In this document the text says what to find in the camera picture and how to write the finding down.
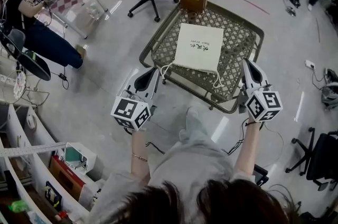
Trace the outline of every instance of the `gray shirt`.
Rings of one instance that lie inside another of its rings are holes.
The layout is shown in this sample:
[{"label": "gray shirt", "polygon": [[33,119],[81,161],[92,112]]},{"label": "gray shirt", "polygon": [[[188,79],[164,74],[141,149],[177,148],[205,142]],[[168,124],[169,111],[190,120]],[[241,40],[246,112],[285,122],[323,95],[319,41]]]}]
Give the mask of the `gray shirt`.
[{"label": "gray shirt", "polygon": [[[164,181],[173,183],[181,194],[188,222],[199,223],[196,198],[207,180],[245,179],[255,182],[253,175],[234,173],[228,155],[201,132],[192,133],[168,152],[155,168],[148,185],[161,186]],[[140,179],[130,173],[112,173],[91,210],[87,224],[107,222],[117,208],[123,205],[124,197],[142,189]]]}]

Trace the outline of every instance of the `woven tabletop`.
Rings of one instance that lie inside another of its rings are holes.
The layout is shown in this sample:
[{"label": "woven tabletop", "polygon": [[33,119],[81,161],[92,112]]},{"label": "woven tabletop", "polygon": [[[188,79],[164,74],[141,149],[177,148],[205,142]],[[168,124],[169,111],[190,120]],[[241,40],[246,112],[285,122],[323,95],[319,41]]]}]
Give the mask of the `woven tabletop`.
[{"label": "woven tabletop", "polygon": [[[143,54],[141,54],[140,61],[144,61],[146,53],[151,53],[151,59],[154,65],[158,67],[168,65],[174,61],[181,23],[224,29],[223,44],[218,63],[218,72],[224,87],[216,89],[213,87],[213,83],[217,79],[216,74],[175,65],[169,68],[168,73],[170,74],[170,71],[174,72],[201,87],[213,95],[217,102],[231,100],[241,78],[241,62],[244,58],[249,59],[252,53],[255,53],[253,60],[257,60],[262,38],[264,38],[263,31],[241,17],[212,3],[208,3],[203,13],[188,13],[180,8],[176,8],[175,11],[175,14],[168,17],[171,20],[167,20],[166,24],[163,25],[167,26],[167,28],[160,27],[157,31]],[[260,37],[258,44],[256,43],[257,35]]]}]

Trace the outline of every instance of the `power outlet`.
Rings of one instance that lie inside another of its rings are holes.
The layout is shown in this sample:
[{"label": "power outlet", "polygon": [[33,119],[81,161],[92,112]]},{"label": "power outlet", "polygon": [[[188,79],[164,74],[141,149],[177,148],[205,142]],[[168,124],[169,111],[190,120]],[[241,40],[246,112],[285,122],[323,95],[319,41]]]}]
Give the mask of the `power outlet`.
[{"label": "power outlet", "polygon": [[309,67],[310,69],[315,69],[315,64],[312,61],[306,60],[305,61],[305,66]]}]

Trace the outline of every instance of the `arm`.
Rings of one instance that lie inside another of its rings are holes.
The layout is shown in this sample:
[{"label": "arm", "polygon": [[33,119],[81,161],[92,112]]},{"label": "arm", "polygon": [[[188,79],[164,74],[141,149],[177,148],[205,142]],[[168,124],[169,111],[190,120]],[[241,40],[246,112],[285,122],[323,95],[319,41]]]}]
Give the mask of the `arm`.
[{"label": "arm", "polygon": [[[143,157],[148,160],[144,133],[141,131],[133,132],[132,135],[132,153]],[[150,180],[150,172],[148,162],[142,161],[141,159],[132,155],[132,171],[131,173],[136,177],[142,179],[144,183],[148,183]]]},{"label": "arm", "polygon": [[[249,117],[249,123],[250,122],[254,122],[251,116]],[[255,123],[247,126],[245,139],[234,166],[237,172],[244,172],[249,175],[252,175],[254,172],[259,125],[259,123]]]},{"label": "arm", "polygon": [[18,10],[27,17],[33,17],[43,7],[43,3],[39,3],[35,6],[31,6],[28,2],[22,0],[19,4]]}]

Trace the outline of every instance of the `green object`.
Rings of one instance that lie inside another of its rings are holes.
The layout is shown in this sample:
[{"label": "green object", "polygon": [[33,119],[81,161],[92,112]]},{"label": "green object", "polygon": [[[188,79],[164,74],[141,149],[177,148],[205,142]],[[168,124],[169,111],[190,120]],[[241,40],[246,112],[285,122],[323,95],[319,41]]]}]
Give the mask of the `green object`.
[{"label": "green object", "polygon": [[28,209],[28,206],[25,201],[14,201],[12,205],[8,206],[8,208],[14,213],[21,213]]}]

